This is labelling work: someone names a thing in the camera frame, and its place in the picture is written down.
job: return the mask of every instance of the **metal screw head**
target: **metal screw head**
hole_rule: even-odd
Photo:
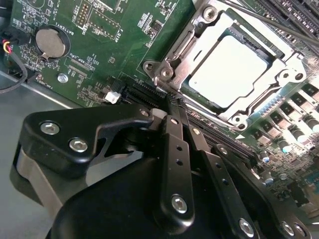
[[[197,134],[197,135],[200,135],[200,131],[199,131],[198,129],[196,129],[196,128],[193,128],[193,132],[194,132],[195,134]]]
[[[302,229],[302,227],[300,227],[297,223],[295,223],[295,228],[297,229],[297,231],[303,236],[307,236],[306,232],[304,231],[304,229]]]
[[[175,119],[173,119],[173,118],[171,118],[170,121],[171,121],[173,124],[178,124],[178,121],[175,120]]]
[[[141,114],[144,115],[144,116],[146,116],[146,117],[149,117],[149,116],[150,116],[150,114],[147,113],[146,111],[141,111]]]
[[[254,229],[252,226],[243,218],[239,220],[240,229],[249,237],[254,237]]]
[[[184,201],[183,198],[181,198],[180,196],[174,196],[172,197],[171,199],[171,204],[173,206],[173,208],[181,213],[181,214],[184,214],[187,212],[187,204],[186,202]]]
[[[61,83],[67,83],[69,80],[69,77],[63,73],[58,75],[58,81]]]
[[[72,148],[75,152],[83,153],[88,149],[88,145],[86,142],[80,138],[75,138],[69,143],[70,148]]]
[[[40,126],[40,129],[43,133],[49,135],[55,135],[60,132],[60,128],[58,125],[52,122],[45,122]]]
[[[214,21],[217,18],[217,9],[213,6],[208,6],[203,11],[203,18],[208,22]]]
[[[173,76],[173,74],[174,74],[173,69],[167,68],[167,67],[163,68],[160,72],[160,75],[166,79],[171,78]]]
[[[225,155],[228,154],[227,150],[225,148],[223,148],[223,147],[220,148],[219,150]]]
[[[288,233],[292,237],[295,235],[294,230],[288,225],[288,223],[282,222],[281,225],[286,233]]]

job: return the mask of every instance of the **black cable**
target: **black cable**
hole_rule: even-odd
[[[278,29],[280,29],[282,31],[285,31],[286,33],[289,33],[290,35],[292,35],[292,36],[294,36],[296,38],[299,38],[300,40],[302,40],[304,42],[307,42],[307,43],[319,48],[319,41],[318,40],[312,39],[312,38],[307,37],[307,36],[305,36],[305,35],[303,35],[303,34],[301,34],[299,32],[291,30],[290,28],[285,27],[285,26],[283,26],[283,25],[281,25],[281,24],[279,24],[279,23],[277,23],[275,21],[272,21],[272,20],[270,20],[270,19],[268,19],[268,18],[266,18],[264,16],[261,16],[261,15],[255,13],[255,12],[253,12],[253,11],[250,11],[249,9],[247,9],[244,6],[241,6],[241,5],[239,5],[239,4],[235,3],[235,2],[232,2],[232,1],[229,1],[229,0],[218,0],[218,1],[224,3],[224,4],[228,5],[228,6],[231,6],[231,7],[235,8],[235,9],[237,9],[239,11],[242,11],[242,12],[244,12],[244,13],[246,13],[246,14],[248,14],[248,15],[256,18],[256,19],[258,19],[258,20],[261,20],[262,22],[265,22],[265,23],[267,23],[269,25],[272,25],[272,26],[274,26],[274,27],[276,27],[276,28],[278,28]]]
[[[21,86],[28,78],[28,71],[25,65],[23,64],[23,62],[20,60],[20,58],[14,52],[10,54],[10,57],[15,61],[16,64],[18,64],[18,66],[22,70],[22,77],[20,79],[17,79],[18,81],[15,84],[9,87],[0,89],[0,94],[15,90],[16,88]]]

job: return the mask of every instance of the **black expansion slot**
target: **black expansion slot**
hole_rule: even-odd
[[[316,17],[319,17],[319,3],[316,3],[314,0],[304,0],[303,2]]]
[[[318,17],[314,16],[308,9],[305,8],[304,5],[302,5],[298,0],[290,0],[292,3],[292,6],[302,13],[304,17],[308,20],[308,22],[316,28],[317,32],[319,30],[319,19]]]
[[[300,32],[296,27],[294,27],[290,22],[288,16],[283,16],[282,13],[280,13],[273,5],[271,5],[267,0],[259,0],[256,2],[259,4],[268,14],[270,14],[272,17],[277,19],[278,23],[290,28],[291,30]],[[305,48],[310,49],[313,53],[319,56],[319,49],[313,47],[312,45],[305,43],[303,41],[297,40],[300,44],[304,45]]]
[[[249,159],[255,156],[254,153],[250,151],[248,148],[244,148],[243,146],[239,145],[234,139],[225,135],[221,131],[209,127],[207,124],[196,119],[190,114],[188,114],[188,118],[191,125],[201,129],[204,136],[206,136],[205,138],[208,139],[208,141],[211,141],[213,144],[224,144],[231,150],[231,152],[243,158]]]

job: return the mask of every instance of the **pcie slot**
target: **pcie slot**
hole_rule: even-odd
[[[314,14],[319,17],[319,4],[316,4],[313,0],[304,0],[307,6]]]
[[[319,20],[315,17],[308,9],[306,9],[298,0],[291,0],[294,8],[299,10],[307,19],[308,21],[317,29],[319,30]]]
[[[206,135],[206,138],[210,137],[211,138],[210,140],[213,141],[213,143],[221,143],[221,144],[226,145],[227,147],[229,147],[229,149],[233,153],[236,153],[238,156],[241,156],[241,157],[244,156],[246,158],[254,157],[253,152],[240,146],[231,137],[223,134],[219,130],[210,128],[204,122],[197,120],[196,118],[194,118],[190,114],[188,114],[188,117],[189,117],[189,121],[191,122],[191,124],[195,127],[200,128],[203,131],[204,135]]]

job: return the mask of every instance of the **green circuit board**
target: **green circuit board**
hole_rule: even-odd
[[[68,56],[51,62],[38,57],[32,44],[16,52],[37,81],[84,107],[100,105],[97,94],[117,78],[128,83],[151,81],[143,73],[145,60],[161,60],[195,12],[191,0],[17,0],[12,26],[34,34],[42,25],[63,29],[71,42]],[[159,23],[155,36],[148,27]],[[68,82],[57,75],[68,75]]]
[[[57,26],[66,32],[71,47],[66,56],[55,61],[43,61],[33,41],[22,46],[14,45],[13,51],[23,60],[27,68],[40,73],[36,79],[39,84],[83,107],[99,106],[104,103],[103,97],[100,96],[101,92],[104,88],[110,88],[115,80],[120,80],[128,86],[136,83],[153,84],[143,71],[142,64],[146,60],[160,62],[163,59],[195,13],[193,2],[193,0],[15,0],[11,26],[31,36],[34,36],[42,26]],[[259,14],[268,13],[265,7],[261,7],[264,0],[241,2]],[[306,2],[315,13],[315,3],[308,0]],[[241,19],[241,23],[254,32],[252,27],[233,10],[229,9],[227,14]],[[287,44],[305,55],[304,63],[307,65],[309,76],[318,72],[315,49],[298,40],[292,42],[286,34],[275,28],[273,31]],[[280,49],[267,38],[258,32],[254,34],[281,55]],[[253,38],[246,37],[258,45]],[[68,76],[67,83],[57,80],[59,74]],[[312,159],[319,156],[317,146],[319,134],[310,135],[303,147],[298,144],[293,145],[294,151],[289,154],[280,151],[276,139],[272,139],[267,145],[262,145],[253,134],[258,129],[262,130],[263,122],[271,121],[270,114],[307,82],[287,84],[259,112],[250,116],[249,126],[245,131],[219,127],[206,118],[200,118],[196,113],[191,116],[204,122],[208,129],[214,130],[215,133],[223,135],[245,149],[255,152],[266,150],[272,154],[276,160],[271,160],[264,166],[272,172],[275,178],[272,190],[274,194],[278,194],[284,191],[292,180],[304,185],[309,175],[316,174],[317,168],[313,166]],[[197,94],[187,87],[183,87],[182,91],[189,96]],[[197,99],[209,108],[204,97]],[[319,102],[314,101],[312,104],[316,108]],[[278,179],[283,173],[287,174],[288,180]]]

